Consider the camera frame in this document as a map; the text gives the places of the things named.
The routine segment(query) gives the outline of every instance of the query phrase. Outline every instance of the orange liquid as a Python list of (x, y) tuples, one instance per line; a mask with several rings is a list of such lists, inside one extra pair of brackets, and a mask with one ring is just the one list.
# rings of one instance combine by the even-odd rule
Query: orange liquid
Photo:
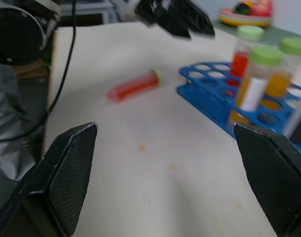
[(290, 86), (292, 76), (290, 74), (276, 73), (270, 79), (265, 93), (275, 98), (285, 96), (288, 87)]
[(273, 100), (262, 100), (261, 105), (270, 110), (279, 110), (281, 106)]
[(234, 55), (233, 63), (231, 65), (230, 74), (233, 77), (241, 78), (245, 73), (247, 64), (248, 64), (248, 54), (236, 53)]
[[(241, 84), (241, 86), (240, 86), (239, 92), (238, 92), (236, 100), (235, 100), (235, 105), (237, 107), (240, 107), (241, 103), (243, 102), (246, 90), (248, 89), (248, 86), (249, 86), (249, 83), (250, 83), (250, 79), (251, 79), (250, 77), (245, 77), (242, 84)], [(230, 112), (229, 117), (228, 117), (228, 121), (231, 124), (234, 124), (235, 122), (240, 122), (240, 123), (244, 123), (244, 124), (249, 124), (250, 123), (250, 121), (248, 119), (246, 119), (244, 116), (242, 116), (241, 114), (239, 114), (235, 110), (232, 110)]]

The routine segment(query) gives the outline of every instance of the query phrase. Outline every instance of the red test tube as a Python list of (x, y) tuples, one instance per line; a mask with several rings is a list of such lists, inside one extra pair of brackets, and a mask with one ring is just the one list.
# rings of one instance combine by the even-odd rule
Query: red test tube
[(120, 102), (128, 97), (139, 94), (161, 86), (163, 83), (162, 73), (158, 70), (151, 70), (148, 74), (126, 81), (111, 88), (107, 92), (107, 98), (113, 102)]
[(257, 45), (263, 37), (264, 30), (258, 26), (239, 26), (237, 32), (237, 42), (230, 75), (233, 77), (243, 77), (251, 49)]

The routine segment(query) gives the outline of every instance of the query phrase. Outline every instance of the test tube with yellow liquid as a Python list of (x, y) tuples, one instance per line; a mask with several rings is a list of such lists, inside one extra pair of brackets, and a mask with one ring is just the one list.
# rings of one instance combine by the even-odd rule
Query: test tube with yellow liquid
[(267, 95), (274, 98), (285, 96), (292, 78), (301, 63), (301, 38), (284, 38), (280, 43), (279, 49), (285, 53), (285, 57), (265, 90)]
[[(284, 53), (269, 46), (256, 46), (249, 56), (249, 64), (242, 84), (235, 99), (235, 105), (246, 112), (256, 111), (263, 97), (269, 79), (280, 65)], [(249, 124), (249, 120), (232, 110), (229, 113), (227, 126), (229, 130), (236, 122)]]

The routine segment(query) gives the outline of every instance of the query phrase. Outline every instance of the white table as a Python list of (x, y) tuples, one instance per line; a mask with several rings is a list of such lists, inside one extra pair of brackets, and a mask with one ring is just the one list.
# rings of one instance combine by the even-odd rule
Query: white table
[[(58, 32), (50, 98), (72, 31)], [(174, 39), (141, 23), (77, 29), (66, 85), (45, 148), (70, 127), (99, 131), (76, 237), (275, 237), (246, 178), (236, 142), (181, 98), (178, 68), (229, 61), (235, 37)], [(167, 84), (120, 104), (108, 88), (159, 68)]]

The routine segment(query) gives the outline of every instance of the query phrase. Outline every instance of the test tube rack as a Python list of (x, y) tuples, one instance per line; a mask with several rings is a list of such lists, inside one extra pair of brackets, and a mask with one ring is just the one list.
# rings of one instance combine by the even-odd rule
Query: test tube rack
[[(289, 92), (282, 99), (265, 95), (262, 101), (277, 103), (279, 108), (271, 110), (260, 104), (255, 112), (242, 111), (234, 104), (241, 78), (230, 75), (230, 66), (231, 63), (227, 62), (203, 62), (181, 68), (179, 73), (186, 79), (186, 84), (177, 87), (177, 93), (233, 138), (233, 132), (227, 127), (231, 110), (238, 111), (252, 125), (282, 133), (284, 124), (294, 110), (287, 102), (301, 98)], [(291, 87), (301, 90), (295, 84)], [(294, 145), (301, 151), (300, 144)]]

